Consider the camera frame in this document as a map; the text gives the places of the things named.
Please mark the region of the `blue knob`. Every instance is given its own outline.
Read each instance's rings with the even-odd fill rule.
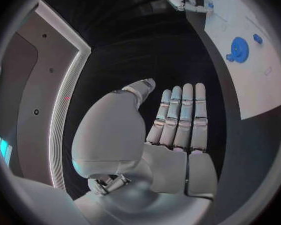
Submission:
[[[231,44],[231,54],[226,56],[230,62],[244,63],[249,56],[249,46],[245,39],[236,37]]]
[[[262,43],[263,43],[263,39],[262,39],[260,36],[258,36],[257,34],[254,34],[254,35],[253,35],[253,38],[254,38],[254,40],[255,40],[256,42],[258,42],[259,44],[262,44]]]

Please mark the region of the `white panel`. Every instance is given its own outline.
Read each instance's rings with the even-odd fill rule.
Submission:
[[[241,119],[265,113],[281,105],[281,61],[271,36],[241,0],[212,0],[214,13],[206,16],[205,32],[219,50],[236,90]],[[253,39],[262,37],[259,44]],[[244,63],[230,62],[231,44],[245,39],[249,57]]]

